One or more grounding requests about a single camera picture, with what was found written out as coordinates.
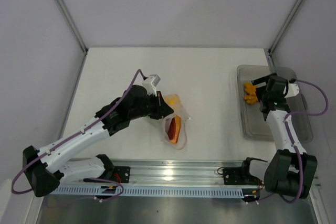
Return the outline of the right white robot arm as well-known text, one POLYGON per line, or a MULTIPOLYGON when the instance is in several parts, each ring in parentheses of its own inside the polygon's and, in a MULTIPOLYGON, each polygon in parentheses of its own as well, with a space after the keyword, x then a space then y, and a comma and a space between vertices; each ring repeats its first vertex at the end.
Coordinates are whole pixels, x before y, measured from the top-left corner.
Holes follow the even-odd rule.
POLYGON ((294 203, 307 198, 315 172, 317 159, 309 155, 295 132, 287 99, 299 94, 295 79, 287 80, 276 73, 244 84, 247 103, 257 100, 264 121, 270 128, 276 152, 270 162, 259 158, 246 158, 240 170, 240 179, 251 184, 262 180, 269 193, 278 194, 285 202, 294 203))

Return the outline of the red toy meat slice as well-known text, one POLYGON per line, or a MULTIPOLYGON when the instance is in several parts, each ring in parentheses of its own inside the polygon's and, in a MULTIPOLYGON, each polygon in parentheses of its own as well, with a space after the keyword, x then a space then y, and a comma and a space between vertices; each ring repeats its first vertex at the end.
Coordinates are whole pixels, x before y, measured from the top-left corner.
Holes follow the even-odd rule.
POLYGON ((182 128, 182 119, 179 116, 175 116, 166 121, 165 132, 167 135, 167 139, 171 144, 176 145, 178 143, 181 128, 182 128))

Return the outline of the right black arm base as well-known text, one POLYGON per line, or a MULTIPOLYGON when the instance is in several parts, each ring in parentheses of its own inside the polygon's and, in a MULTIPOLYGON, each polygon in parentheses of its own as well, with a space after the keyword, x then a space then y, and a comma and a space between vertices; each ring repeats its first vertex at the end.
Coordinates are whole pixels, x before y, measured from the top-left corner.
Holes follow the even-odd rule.
POLYGON ((225 185, 261 186, 268 165, 263 159, 247 157, 239 167, 219 167, 217 174, 223 177, 225 185))

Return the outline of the clear zip top bag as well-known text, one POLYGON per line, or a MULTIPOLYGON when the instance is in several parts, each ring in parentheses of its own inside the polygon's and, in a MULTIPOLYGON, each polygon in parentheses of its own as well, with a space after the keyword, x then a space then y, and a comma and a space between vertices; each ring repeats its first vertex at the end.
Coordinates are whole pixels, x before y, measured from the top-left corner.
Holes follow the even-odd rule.
POLYGON ((164 101, 173 109, 173 113, 161 120, 162 140, 176 150, 182 150, 187 145, 185 123, 191 119, 191 116, 183 107, 181 99, 177 94, 164 96, 164 101))

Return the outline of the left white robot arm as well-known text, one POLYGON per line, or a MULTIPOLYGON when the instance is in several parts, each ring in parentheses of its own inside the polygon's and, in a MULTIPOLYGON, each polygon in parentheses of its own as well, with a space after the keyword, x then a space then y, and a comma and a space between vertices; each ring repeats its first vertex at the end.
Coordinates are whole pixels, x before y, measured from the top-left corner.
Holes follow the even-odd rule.
POLYGON ((47 146, 23 150, 24 174, 36 197, 52 193, 61 184, 84 182, 116 182, 115 166, 105 154, 91 159, 72 158, 98 141, 105 140, 127 128, 135 119, 163 119, 174 110, 160 92, 148 94, 143 86, 133 85, 123 96, 102 107, 82 129, 47 146))

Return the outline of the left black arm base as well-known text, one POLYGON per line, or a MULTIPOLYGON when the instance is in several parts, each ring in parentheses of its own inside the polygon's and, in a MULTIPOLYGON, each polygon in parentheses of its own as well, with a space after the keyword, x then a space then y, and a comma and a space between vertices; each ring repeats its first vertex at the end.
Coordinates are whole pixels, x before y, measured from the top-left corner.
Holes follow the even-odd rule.
POLYGON ((129 166, 115 166, 111 159, 105 154, 96 156, 103 166, 103 172, 100 176, 89 176, 85 178, 84 182, 95 182, 94 179, 105 179, 118 183, 128 183, 130 179, 131 167, 129 166))

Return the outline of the orange toy food piece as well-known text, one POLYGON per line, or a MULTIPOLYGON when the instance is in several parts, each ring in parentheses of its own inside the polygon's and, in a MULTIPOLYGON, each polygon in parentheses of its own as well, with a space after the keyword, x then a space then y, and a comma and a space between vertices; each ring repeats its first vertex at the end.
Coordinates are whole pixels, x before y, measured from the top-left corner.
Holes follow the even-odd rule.
POLYGON ((259 102, 256 93, 257 87, 252 85, 251 83, 244 83, 244 100, 247 104, 253 105, 259 102))

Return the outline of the yellow toy mango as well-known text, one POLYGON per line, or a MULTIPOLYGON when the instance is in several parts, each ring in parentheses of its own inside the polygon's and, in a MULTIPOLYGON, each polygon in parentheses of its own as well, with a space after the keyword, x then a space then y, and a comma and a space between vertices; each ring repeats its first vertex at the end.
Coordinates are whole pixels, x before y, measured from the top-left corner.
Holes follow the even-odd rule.
POLYGON ((164 96, 164 101, 169 106, 180 106, 180 105, 182 105, 180 97, 177 94, 169 94, 169 95, 164 96))

